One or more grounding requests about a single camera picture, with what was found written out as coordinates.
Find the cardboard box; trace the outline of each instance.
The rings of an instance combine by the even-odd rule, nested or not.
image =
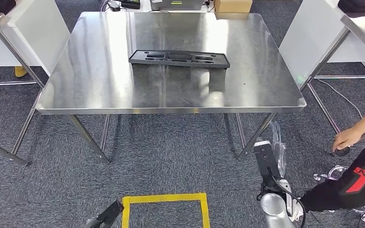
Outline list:
[[[214,0],[217,13],[249,13],[252,0]]]

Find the person's arm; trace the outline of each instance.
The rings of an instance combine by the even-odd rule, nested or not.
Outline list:
[[[357,143],[365,133],[365,117],[357,122],[352,128],[349,128],[336,135],[332,151],[335,149],[341,150],[347,146]]]

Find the yellow floor marking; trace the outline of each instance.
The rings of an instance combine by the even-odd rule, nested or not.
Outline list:
[[[170,194],[170,195],[151,195],[151,196],[125,196],[122,198],[124,210],[122,212],[122,228],[129,227],[129,214],[131,203],[155,203],[155,202],[174,202],[174,201],[192,201],[199,200],[202,211],[203,228],[210,228],[208,202],[206,193],[193,194]]]

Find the gray carpet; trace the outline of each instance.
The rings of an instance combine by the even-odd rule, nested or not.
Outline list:
[[[96,0],[57,0],[70,30],[82,11],[96,11]],[[279,45],[296,14],[295,1],[255,1]],[[0,67],[0,80],[13,80],[11,67]],[[330,64],[322,74],[365,74],[359,63]],[[37,67],[39,75],[43,71]],[[330,83],[365,114],[365,80]],[[325,85],[314,82],[341,129],[358,120],[353,107]],[[31,107],[36,85],[0,87],[0,145],[11,149]],[[310,92],[307,107],[297,114],[279,114],[287,144],[287,179],[297,195],[317,184],[315,172],[336,164],[349,164],[364,147],[361,142],[346,157],[327,155],[334,132]],[[264,114],[242,114],[247,137]],[[80,116],[99,142],[104,116]],[[271,132],[263,135],[270,139]],[[36,114],[19,156],[32,162],[19,167],[0,157],[0,227],[80,228],[117,197],[206,192],[211,226],[215,228],[264,227],[255,200],[261,176],[254,156],[238,161],[240,138],[233,114],[113,115],[104,165],[89,149],[65,116]],[[313,213],[307,227],[355,228],[358,215],[341,210]],[[120,227],[118,218],[113,227]],[[202,227],[198,202],[135,204],[131,228]]]

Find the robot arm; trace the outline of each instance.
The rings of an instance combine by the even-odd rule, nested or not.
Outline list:
[[[257,196],[257,200],[261,202],[267,227],[294,228],[289,219],[289,215],[291,216],[293,212],[293,194],[288,181],[280,176],[271,143],[269,141],[255,143],[254,152],[262,176],[261,193]]]

